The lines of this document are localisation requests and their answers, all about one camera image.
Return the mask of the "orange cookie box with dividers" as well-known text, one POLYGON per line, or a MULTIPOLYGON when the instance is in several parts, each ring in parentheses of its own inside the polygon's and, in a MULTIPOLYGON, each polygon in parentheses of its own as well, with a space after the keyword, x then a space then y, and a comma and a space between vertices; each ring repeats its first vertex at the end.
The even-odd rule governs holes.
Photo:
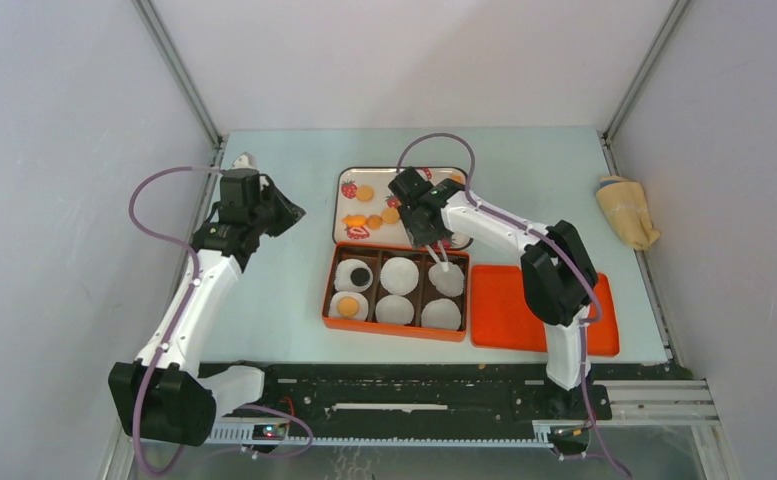
POLYGON ((471 258, 410 248, 339 243, 322 313, 337 330, 460 342, 469 322, 471 258))

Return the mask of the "strawberry print serving tray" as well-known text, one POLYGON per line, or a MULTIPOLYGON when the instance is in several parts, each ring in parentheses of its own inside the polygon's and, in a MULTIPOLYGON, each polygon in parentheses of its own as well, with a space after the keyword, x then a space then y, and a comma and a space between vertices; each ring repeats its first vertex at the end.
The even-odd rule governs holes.
POLYGON ((399 200, 390 192, 388 183, 396 176, 394 167, 353 167, 344 170, 338 180, 338 192, 334 217, 333 240, 368 245, 393 245, 409 247, 411 244, 401 221, 395 224, 383 224, 378 230, 365 227, 346 227, 341 220, 347 215, 381 215, 389 207, 400 206, 399 200), (355 198, 361 185, 369 185, 374 198, 367 203, 355 198))

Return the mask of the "black sandwich cookie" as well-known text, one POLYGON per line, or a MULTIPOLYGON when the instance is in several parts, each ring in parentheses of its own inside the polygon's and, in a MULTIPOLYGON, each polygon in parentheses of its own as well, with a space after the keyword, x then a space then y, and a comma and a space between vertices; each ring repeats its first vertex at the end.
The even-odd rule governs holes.
POLYGON ((356 288, 367 289, 372 283, 372 273, 368 268, 358 267, 350 273, 350 282, 356 288))

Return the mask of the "round tan biscuit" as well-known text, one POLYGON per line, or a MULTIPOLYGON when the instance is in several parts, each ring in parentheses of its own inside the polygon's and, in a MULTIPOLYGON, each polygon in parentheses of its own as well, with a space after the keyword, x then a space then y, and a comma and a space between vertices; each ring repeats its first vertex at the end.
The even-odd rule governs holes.
POLYGON ((380 217, 384 224, 395 224, 400 221, 399 211, 394 207, 384 209, 380 217))
POLYGON ((359 302, 354 297, 343 297, 339 300, 337 310, 340 316, 351 318, 355 317, 360 309, 359 302))
POLYGON ((355 198, 362 203, 370 202, 375 195, 374 189, 369 185, 361 185, 357 188, 355 198))
POLYGON ((370 230, 378 230, 384 224, 384 221, 380 215, 371 215, 366 220, 367 228, 370 230))

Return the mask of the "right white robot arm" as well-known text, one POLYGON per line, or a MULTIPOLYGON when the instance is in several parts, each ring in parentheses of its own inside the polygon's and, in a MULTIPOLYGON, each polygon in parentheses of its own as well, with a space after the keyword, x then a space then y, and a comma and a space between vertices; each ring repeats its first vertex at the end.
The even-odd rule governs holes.
POLYGON ((580 386, 590 370, 587 327, 602 315, 595 292, 597 272, 576 228, 521 219, 484 202, 453 179, 437 184, 416 169, 397 173, 388 188, 399 202, 400 220, 415 248, 431 247, 453 234, 469 237, 517 260, 524 301, 544 325, 553 383, 545 392, 549 411, 570 418, 586 403, 580 386))

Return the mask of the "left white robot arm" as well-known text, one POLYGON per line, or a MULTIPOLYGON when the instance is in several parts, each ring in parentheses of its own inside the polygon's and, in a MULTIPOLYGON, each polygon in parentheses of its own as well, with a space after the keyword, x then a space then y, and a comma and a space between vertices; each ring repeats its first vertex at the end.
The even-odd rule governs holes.
POLYGON ((162 321, 135 360, 116 363, 109 374, 122 428, 130 436, 200 446, 218 419, 241 406, 261 417, 279 406, 279 388, 256 367, 230 366, 206 378, 199 367, 220 307, 261 238, 280 236, 305 212, 254 168, 219 175, 220 198, 211 215, 190 241, 172 241, 186 250, 189 264, 162 321))

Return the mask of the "white paper cupcake liner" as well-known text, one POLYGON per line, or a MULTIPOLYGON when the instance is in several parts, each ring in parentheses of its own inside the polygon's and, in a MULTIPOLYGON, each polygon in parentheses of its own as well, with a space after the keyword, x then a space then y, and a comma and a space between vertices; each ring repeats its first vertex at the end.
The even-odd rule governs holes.
POLYGON ((404 257, 392 257, 384 262, 380 271, 380 284, 391 295, 405 296, 416 289, 419 268, 404 257))
POLYGON ((367 263, 365 263, 363 260, 360 260, 360 259, 354 259, 354 258, 346 259, 346 260, 340 261, 335 270, 333 285, 336 291, 339 291, 339 292, 351 291, 351 292, 361 293, 371 287, 372 283, 367 289, 356 288, 354 285, 351 284, 350 273, 358 267, 365 267, 371 271, 372 283, 373 283, 373 272, 367 263))
POLYGON ((428 270, 428 279, 443 296, 454 298, 465 291, 465 275, 453 262, 440 262, 428 270))
POLYGON ((449 298, 430 301, 421 312, 423 328, 458 331, 461 328, 461 322, 461 311, 449 298))
POLYGON ((380 324, 408 325, 413 322, 414 314, 411 301, 399 295, 387 295, 375 307, 375 319, 380 324))
POLYGON ((365 321, 369 314, 369 303, 368 300, 358 292, 351 292, 351 291, 340 291, 335 293, 332 298, 330 299, 329 307, 328 307, 328 318, 336 318, 336 319, 345 319, 345 320, 356 320, 356 321, 365 321), (339 315, 337 306, 338 302, 343 297, 354 297, 358 300, 360 309, 355 317, 346 318, 339 315))

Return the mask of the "orange box lid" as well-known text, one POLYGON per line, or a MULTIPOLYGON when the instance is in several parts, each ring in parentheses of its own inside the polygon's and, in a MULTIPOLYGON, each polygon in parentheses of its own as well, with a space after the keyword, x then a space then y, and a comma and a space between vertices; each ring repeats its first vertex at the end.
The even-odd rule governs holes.
MULTIPOLYGON (((613 296, 607 276, 598 275, 595 293, 602 318, 588 327, 588 353, 614 357, 620 339, 613 296)), ((521 270, 516 266, 472 267, 470 275, 470 337, 476 347, 545 353, 543 322, 524 301, 521 270)))

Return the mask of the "beige cloth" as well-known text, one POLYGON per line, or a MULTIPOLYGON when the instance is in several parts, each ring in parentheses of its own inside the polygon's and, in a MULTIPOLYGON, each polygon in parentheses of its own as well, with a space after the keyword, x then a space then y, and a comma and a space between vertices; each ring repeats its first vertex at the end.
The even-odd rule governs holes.
POLYGON ((635 251, 648 250, 659 238, 640 183, 620 176, 599 180, 595 198, 618 238, 635 251))

